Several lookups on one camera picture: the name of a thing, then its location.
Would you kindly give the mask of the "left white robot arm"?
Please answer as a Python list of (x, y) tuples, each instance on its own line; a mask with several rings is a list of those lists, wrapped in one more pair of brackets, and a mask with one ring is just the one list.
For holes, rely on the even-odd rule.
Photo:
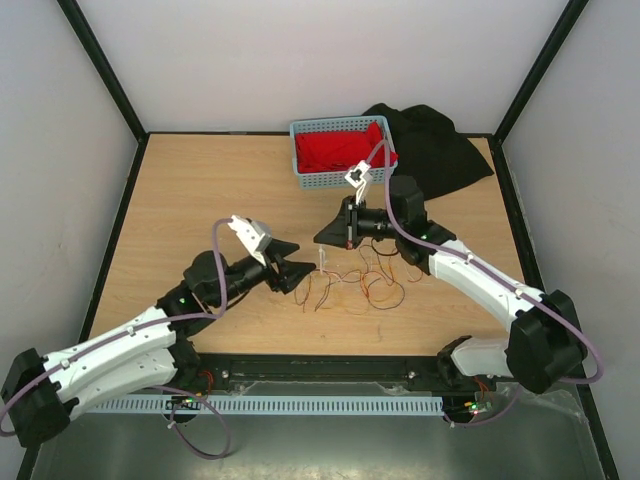
[(150, 387), (191, 386), (200, 359), (190, 337), (260, 284), (275, 293), (293, 292), (316, 267), (289, 260), (299, 248), (274, 239), (260, 259), (248, 255), (234, 263), (204, 251), (176, 287), (130, 321), (63, 350), (21, 352), (1, 387), (1, 417), (13, 426), (2, 436), (34, 448), (108, 400)]

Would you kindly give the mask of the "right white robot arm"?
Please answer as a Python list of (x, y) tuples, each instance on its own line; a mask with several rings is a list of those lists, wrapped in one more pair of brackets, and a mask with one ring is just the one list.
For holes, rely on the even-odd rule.
[(445, 387), (458, 389), (478, 375), (497, 376), (542, 394), (586, 358), (571, 298), (560, 290), (545, 293), (517, 282), (476, 257), (454, 233), (429, 219), (413, 178), (391, 179), (384, 209), (345, 197), (314, 241), (351, 250), (366, 238), (393, 240), (407, 264), (452, 285), (504, 327), (504, 338), (465, 335), (438, 352), (437, 376)]

